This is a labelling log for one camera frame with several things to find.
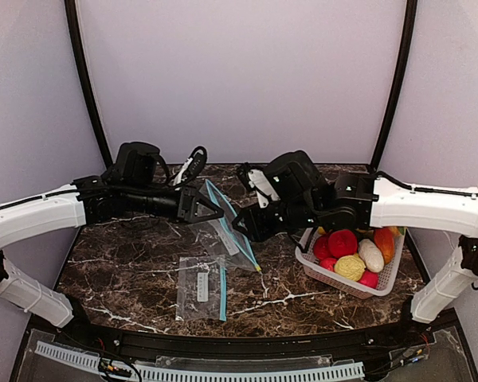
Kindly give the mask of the large clear zip bag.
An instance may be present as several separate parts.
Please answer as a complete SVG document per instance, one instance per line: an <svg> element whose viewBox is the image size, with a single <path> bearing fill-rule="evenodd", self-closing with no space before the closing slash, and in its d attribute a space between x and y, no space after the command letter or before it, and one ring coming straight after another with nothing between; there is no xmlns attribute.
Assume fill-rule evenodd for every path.
<svg viewBox="0 0 478 382"><path fill-rule="evenodd" d="M229 198L211 180L205 180L200 193L219 206L224 215L215 220L192 224L190 230L196 236L196 242L227 269L261 272L249 240L233 228L232 222L237 213Z"/></svg>

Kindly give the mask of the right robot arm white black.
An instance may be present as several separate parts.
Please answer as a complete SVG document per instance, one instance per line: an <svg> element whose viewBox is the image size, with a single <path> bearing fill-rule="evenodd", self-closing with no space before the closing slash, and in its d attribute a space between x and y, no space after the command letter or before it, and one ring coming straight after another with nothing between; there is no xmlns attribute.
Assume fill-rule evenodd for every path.
<svg viewBox="0 0 478 382"><path fill-rule="evenodd" d="M465 189L406 184L387 173L344 173L328 182L306 152L287 152L237 176L259 201L232 226L253 242L302 228L424 228L459 234L450 259L410 299L409 317L429 324L478 280L478 186Z"/></svg>

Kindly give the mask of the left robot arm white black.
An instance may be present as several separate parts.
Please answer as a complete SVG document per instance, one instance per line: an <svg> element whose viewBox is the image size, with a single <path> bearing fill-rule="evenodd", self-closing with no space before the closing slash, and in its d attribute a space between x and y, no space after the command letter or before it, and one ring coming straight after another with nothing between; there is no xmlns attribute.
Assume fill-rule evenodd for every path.
<svg viewBox="0 0 478 382"><path fill-rule="evenodd" d="M125 142L116 161L101 175L0 204L0 298L57 328L68 325L78 315L77 301L20 271L6 259L4 248L48 232L105 223L134 212L184 224L220 219L223 209L191 185L206 160L206 149L198 146L171 176L157 146Z"/></svg>

